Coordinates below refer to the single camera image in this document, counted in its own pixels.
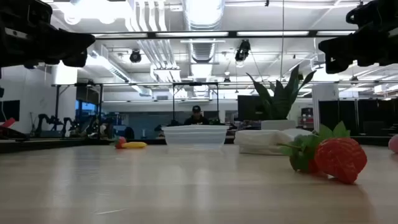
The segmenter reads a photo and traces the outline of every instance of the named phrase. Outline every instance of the table surface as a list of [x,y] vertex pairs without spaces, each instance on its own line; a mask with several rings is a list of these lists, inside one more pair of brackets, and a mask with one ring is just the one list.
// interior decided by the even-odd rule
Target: table surface
[[82,146],[0,156],[0,223],[397,223],[398,155],[364,147],[356,185],[285,156]]

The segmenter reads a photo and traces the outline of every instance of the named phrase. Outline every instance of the white bowl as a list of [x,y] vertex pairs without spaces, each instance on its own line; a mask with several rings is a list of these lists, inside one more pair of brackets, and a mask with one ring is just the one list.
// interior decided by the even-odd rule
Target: white bowl
[[218,150],[229,126],[187,125],[162,128],[169,149]]

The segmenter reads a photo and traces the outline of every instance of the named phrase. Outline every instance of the red object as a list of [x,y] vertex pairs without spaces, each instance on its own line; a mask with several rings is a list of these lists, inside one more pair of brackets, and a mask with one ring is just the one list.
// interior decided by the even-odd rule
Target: red object
[[324,173],[345,184],[353,184],[368,158],[354,139],[335,138],[321,142],[315,154],[315,162]]
[[8,119],[6,122],[4,122],[4,123],[3,123],[2,125],[0,125],[0,126],[5,127],[5,128],[9,128],[9,127],[11,127],[15,122],[16,122],[15,119],[14,119],[14,118],[11,118],[11,119]]
[[308,172],[311,174],[316,174],[319,172],[319,167],[317,163],[315,162],[315,159],[310,159],[308,162]]
[[118,141],[118,143],[115,145],[115,148],[116,148],[116,149],[122,149],[122,148],[123,148],[122,145],[123,145],[124,143],[127,143],[126,138],[124,138],[124,137],[119,137],[119,141]]

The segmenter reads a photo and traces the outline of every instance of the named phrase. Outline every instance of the yellow banana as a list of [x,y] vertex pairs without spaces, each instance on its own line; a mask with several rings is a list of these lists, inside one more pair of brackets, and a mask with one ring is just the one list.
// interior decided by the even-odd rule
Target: yellow banana
[[122,144],[123,149],[142,149],[145,148],[146,146],[147,144],[144,142],[128,142]]

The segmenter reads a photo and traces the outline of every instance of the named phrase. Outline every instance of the black cap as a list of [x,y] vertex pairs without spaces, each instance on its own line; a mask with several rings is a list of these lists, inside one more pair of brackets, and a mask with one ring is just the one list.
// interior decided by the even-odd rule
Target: black cap
[[200,106],[193,106],[193,108],[192,108],[192,112],[194,112],[194,113],[199,113],[199,112],[201,112],[201,109],[200,109]]

